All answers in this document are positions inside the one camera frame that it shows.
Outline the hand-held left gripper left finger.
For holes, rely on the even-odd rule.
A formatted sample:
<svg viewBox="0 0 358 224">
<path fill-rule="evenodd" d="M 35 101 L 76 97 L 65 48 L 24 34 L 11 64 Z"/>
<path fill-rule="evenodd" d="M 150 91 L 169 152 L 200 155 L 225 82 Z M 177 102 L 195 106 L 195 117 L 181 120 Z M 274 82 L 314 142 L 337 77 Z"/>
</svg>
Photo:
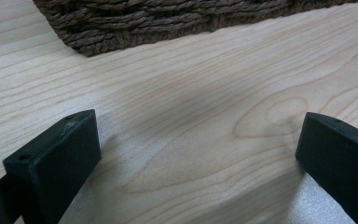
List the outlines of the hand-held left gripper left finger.
<svg viewBox="0 0 358 224">
<path fill-rule="evenodd" d="M 9 220 L 57 224 L 100 159 L 93 109 L 56 122 L 3 160 Z"/>
</svg>

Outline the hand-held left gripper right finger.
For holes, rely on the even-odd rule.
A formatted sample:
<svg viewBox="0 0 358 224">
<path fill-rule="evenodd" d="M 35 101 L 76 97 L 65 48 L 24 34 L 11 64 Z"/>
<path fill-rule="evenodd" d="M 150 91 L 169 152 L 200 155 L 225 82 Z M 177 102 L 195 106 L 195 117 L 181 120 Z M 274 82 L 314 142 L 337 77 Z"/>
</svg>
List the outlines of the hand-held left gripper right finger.
<svg viewBox="0 0 358 224">
<path fill-rule="evenodd" d="M 340 119 L 309 112 L 296 160 L 358 224 L 358 129 Z"/>
</svg>

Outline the brown woven basket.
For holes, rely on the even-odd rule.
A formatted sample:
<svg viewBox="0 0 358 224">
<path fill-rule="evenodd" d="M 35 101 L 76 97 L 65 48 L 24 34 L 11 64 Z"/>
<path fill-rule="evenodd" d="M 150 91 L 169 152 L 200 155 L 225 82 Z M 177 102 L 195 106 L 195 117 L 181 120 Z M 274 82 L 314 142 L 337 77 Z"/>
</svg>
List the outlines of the brown woven basket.
<svg viewBox="0 0 358 224">
<path fill-rule="evenodd" d="M 67 47 L 90 57 L 358 0 L 33 0 Z"/>
</svg>

